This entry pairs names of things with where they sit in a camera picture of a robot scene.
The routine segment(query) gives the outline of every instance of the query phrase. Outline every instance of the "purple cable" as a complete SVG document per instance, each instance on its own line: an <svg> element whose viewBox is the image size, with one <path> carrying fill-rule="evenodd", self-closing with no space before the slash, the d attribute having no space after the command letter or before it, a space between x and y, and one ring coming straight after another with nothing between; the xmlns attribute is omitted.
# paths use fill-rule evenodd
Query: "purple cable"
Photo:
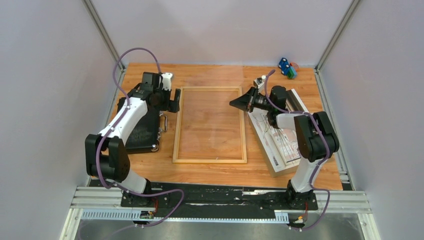
<svg viewBox="0 0 424 240"><path fill-rule="evenodd" d="M330 191L329 191L328 189L315 188L315 187L314 187L314 185L312 185L312 182L313 182L313 180L314 180L315 175L316 175L316 174L317 174L317 172L318 172L318 169L319 169L319 168L320 168L320 166L321 166L323 163L325 163L325 161L327 161L327 160L329 159L329 157L330 157L330 148L329 148L329 145L327 144L327 142L326 142L326 140L325 140L325 138L324 138L324 136L323 136L323 133L320 131L320 128L318 127L317 122L315 121L314 117L312 116L312 114L310 114L309 112L302 112L302 111L287 111L287 110L284 110L284 109L279 108L278 106L276 106L276 105L275 105L275 104L271 101L270 96L268 95L267 85L268 85L268 78L269 78L269 77L270 77L273 73L275 73L275 69L272 69L272 70L268 73L268 75L266 75L266 77L265 77L265 83L264 83L265 97L266 97L266 99L268 100L269 104L271 104L274 108L276 108L277 110L279 110L279 111L281 111L281 112L283 112L283 113L287 113L287 114L304 114L304 115L308 115L308 116L310 117L310 119L312 120L312 124L313 124L313 126L315 127L316 132L318 133L318 135L319 135L319 137L321 138L322 142L324 143L324 147L325 147L325 152L326 152L325 157L324 157L321 161L319 161L319 162L318 162L318 164L316 165L316 167L315 167L315 169L313 170L312 174L310 175L310 178L309 178L309 185L310 185L310 187L311 187L313 190L316 190L316 191L325 191L325 192L327 192L328 197L327 197L327 201L326 201L326 203L325 203L324 209L322 210L322 214L321 214L321 216L319 216L318 220L317 220L316 222L314 222L312 225L310 225L310 226L308 226L308 227L304 227L304 228L302 228L302 230L303 230L303 231L306 231L306 230L309 230L309 229L314 228L314 227L315 227L315 226L316 226L316 225L317 225L317 224L318 224L318 223L322 220L322 218L323 218L324 214L325 214L325 213L326 213L326 211L327 211L327 208L328 208L328 206L329 206L329 203L330 203Z"/></svg>
<svg viewBox="0 0 424 240"><path fill-rule="evenodd" d="M117 86L117 88L124 94L125 98L126 98L126 105L129 106L130 105L130 97L128 96L128 94L124 91L124 89L118 84L117 78L115 77L115 72L118 68L118 64L119 62L121 62L122 58L128 54L129 52L132 52L134 50L143 50L148 52L153 58L154 61L156 62L156 66L157 66L157 71L159 73L161 73L161 66L159 65L158 59L156 58L156 56L153 54L153 52L151 52L150 50L143 48L143 47L134 47L131 48L129 50L127 50L126 52L124 52L116 61L115 66L113 67L113 72L112 72L112 77L113 77L113 82L115 83L115 85ZM103 143L105 142L106 138L108 137L108 135L112 132L112 129L116 127L116 125L121 121L121 119L125 116L125 114L127 113L128 108L124 108L122 114L118 117L118 119L115 121L115 123L110 127L110 129L106 132L106 134L101 138L98 147L96 149L96 155L95 155L95 163L96 163L96 169L97 169L97 174L98 174L98 179L100 180L101 184L103 185L103 187L110 189L111 186L108 185L105 181L105 179L103 178L103 174L102 174L102 170L100 168L100 153L101 153L101 148ZM133 195L137 195L140 197L157 197L157 196L161 196L161 195L165 195L165 194L170 194L170 193L175 193L175 192L181 192L181 199L179 200L178 204L168 213L168 215L166 215L164 218L162 218L159 221L156 221L154 223L151 224L146 224L146 225L140 225L142 227L153 227L156 226L160 223L162 223L163 221L165 221L167 218L170 217L170 215L172 213L175 212L175 210L181 205L181 203L183 202L184 199L184 191L181 189L173 189L173 190L168 190L168 191L163 191L163 192L159 192L159 193L154 193L154 194L142 194L142 193L138 193L138 192L134 192L131 191L129 189L126 189L125 187L119 185L117 182L112 183L113 185L116 185L118 188L122 189L123 191L126 191L127 193L131 193ZM121 232L125 229L127 229L128 227L119 229L118 231L112 233L112 235Z"/></svg>

